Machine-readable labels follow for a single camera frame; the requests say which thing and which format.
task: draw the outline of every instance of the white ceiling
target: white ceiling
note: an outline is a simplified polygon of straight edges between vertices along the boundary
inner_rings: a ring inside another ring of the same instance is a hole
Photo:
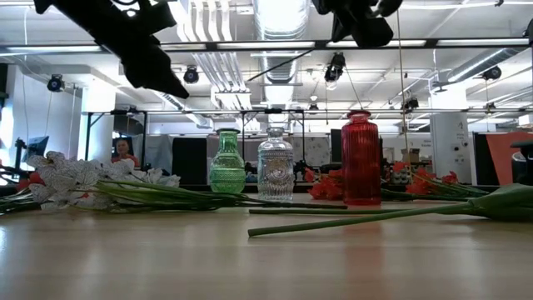
[[[491,0],[469,1],[468,3],[487,3]],[[458,4],[463,1],[409,1],[408,5],[448,5]],[[251,5],[252,0],[231,0],[231,5]],[[76,24],[64,17],[56,10],[44,15],[37,15],[32,8],[26,7],[1,7],[0,6],[0,44],[24,44],[24,15],[27,14],[27,43],[28,44],[61,44],[61,43],[91,43],[92,38],[80,29]],[[503,5],[502,7],[476,7],[462,8],[459,10],[400,10],[401,37],[402,38],[477,38],[477,37],[516,37],[526,27],[533,16],[533,5]],[[318,15],[311,8],[307,38],[329,39],[331,33],[331,14]],[[396,15],[387,19],[398,38]],[[232,34],[236,40],[255,39],[255,26],[252,15],[231,14]],[[168,28],[157,34],[164,43],[179,42],[174,28]],[[436,65],[434,64],[433,50],[404,50],[402,52],[403,68],[414,70],[408,72],[410,78],[403,79],[404,86],[413,83],[421,77],[425,71],[434,68],[440,70],[455,68],[472,59],[484,49],[441,49],[437,50]],[[244,78],[249,78],[259,72],[258,60],[250,57],[250,52],[238,52],[237,57],[244,73]],[[306,70],[312,68],[320,72],[331,60],[332,51],[315,51],[311,56],[300,59],[300,75],[298,82],[303,85],[295,87],[295,102],[306,103],[312,94],[319,97],[319,102],[327,99],[330,109],[350,108],[356,102],[355,93],[348,76],[343,75],[337,84],[337,89],[327,91],[323,80],[316,84],[307,74]],[[395,97],[401,90],[402,75],[400,69],[400,53],[397,50],[366,50],[346,51],[347,68],[351,70],[351,79],[358,95],[364,100],[369,108],[379,108],[387,105],[387,102]],[[176,65],[195,64],[190,53],[171,53],[172,62]],[[50,64],[86,64],[92,66],[110,78],[115,79],[125,86],[129,83],[124,76],[110,73],[113,65],[118,60],[109,54],[93,55],[42,55],[36,57],[40,61]],[[521,88],[531,86],[531,53],[527,50],[516,57],[500,64],[503,77],[525,70],[521,75],[513,76],[501,83],[489,88],[489,98],[496,98],[507,93],[512,93]],[[385,77],[385,70],[395,68]],[[377,87],[371,88],[384,78]],[[248,87],[252,92],[252,104],[258,104],[262,98],[262,89],[259,85],[261,80],[251,82]],[[485,86],[481,80],[473,81],[468,89],[468,99],[473,104],[486,101],[486,92],[479,91]],[[192,95],[191,102],[194,108],[213,109],[209,100],[211,85],[201,75],[199,83],[187,85],[187,90]],[[140,99],[147,108],[161,109],[161,100],[151,92],[145,90],[132,91],[133,95]],[[420,91],[419,100],[424,105],[428,93]],[[119,105],[130,103],[132,100],[124,95],[118,95]]]

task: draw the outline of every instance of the cardboard box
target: cardboard box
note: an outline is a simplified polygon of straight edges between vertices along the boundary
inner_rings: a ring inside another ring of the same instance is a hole
[[[407,149],[401,150],[401,160],[402,162],[407,163]],[[418,148],[412,148],[409,149],[409,160],[411,163],[418,163],[420,162],[420,149]]]

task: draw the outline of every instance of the table surface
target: table surface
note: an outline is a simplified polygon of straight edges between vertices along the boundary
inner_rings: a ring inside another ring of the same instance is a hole
[[[437,204],[383,207],[432,205]],[[1,216],[0,299],[533,296],[532,224],[429,215],[247,236],[248,228],[334,218],[343,217],[250,216],[241,209]]]

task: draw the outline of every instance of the ceiling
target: ceiling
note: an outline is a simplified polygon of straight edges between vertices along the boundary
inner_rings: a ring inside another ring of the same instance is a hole
[[[395,38],[503,38],[519,37],[521,32],[533,16],[533,5],[507,5],[502,7],[469,7],[461,9],[412,9],[434,8],[435,6],[455,5],[460,3],[476,4],[490,3],[491,0],[478,1],[404,1],[404,9],[399,12],[400,30],[396,15],[387,19],[395,32]],[[254,17],[251,14],[242,14],[240,11],[251,8],[252,0],[231,0],[232,13],[230,17],[232,35],[236,40],[247,41],[256,39]],[[327,40],[331,34],[332,15],[321,16],[314,8],[310,9],[310,17],[306,28],[306,38]],[[27,44],[64,44],[64,43],[91,43],[92,38],[72,21],[64,17],[57,10],[50,10],[44,15],[38,15],[28,7],[0,6],[0,44],[14,45],[25,43],[25,25]],[[156,34],[163,43],[180,42],[175,28],[168,28]],[[472,59],[485,49],[431,49],[423,50],[357,50],[345,51],[346,67],[350,76],[341,76],[337,88],[327,91],[321,78],[324,67],[329,63],[333,51],[315,51],[309,56],[300,59],[299,76],[293,94],[293,104],[307,107],[309,97],[318,97],[319,108],[348,109],[356,104],[356,94],[367,108],[388,108],[391,104],[400,101],[396,95],[402,90],[401,84],[407,87],[417,78],[426,73],[439,70],[445,71],[460,66]],[[251,52],[238,52],[237,58],[244,78],[249,78],[260,71],[259,61],[251,57]],[[175,66],[195,64],[190,53],[170,53]],[[134,90],[124,76],[116,73],[118,60],[110,54],[71,54],[71,55],[41,55],[34,58],[44,64],[74,64],[88,65],[110,78],[113,78],[128,95],[118,94],[117,105],[123,106],[134,103],[145,109],[165,109],[165,104],[152,92],[147,90]],[[483,106],[488,99],[513,93],[531,86],[531,53],[523,53],[501,63],[499,67],[503,76],[499,82],[489,82],[488,89],[484,89],[485,81],[472,79],[468,81],[467,98],[470,106]],[[309,70],[315,73],[313,78]],[[263,99],[262,80],[257,79],[247,84],[252,93],[252,105],[260,104]],[[214,109],[210,101],[211,84],[205,76],[200,74],[200,81],[196,84],[186,85],[191,94],[187,105],[196,109]],[[421,106],[426,105],[429,91],[422,89],[416,93]],[[521,97],[514,102],[509,102],[508,107],[521,107],[531,101],[530,96]],[[507,114],[505,118],[514,117]],[[185,118],[167,118],[163,116],[158,121],[173,121]]]

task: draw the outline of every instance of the red glass vase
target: red glass vase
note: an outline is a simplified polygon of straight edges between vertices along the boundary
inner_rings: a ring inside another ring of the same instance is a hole
[[[358,110],[348,114],[342,127],[342,176],[344,203],[381,204],[380,146],[377,125],[368,122],[371,114]]]

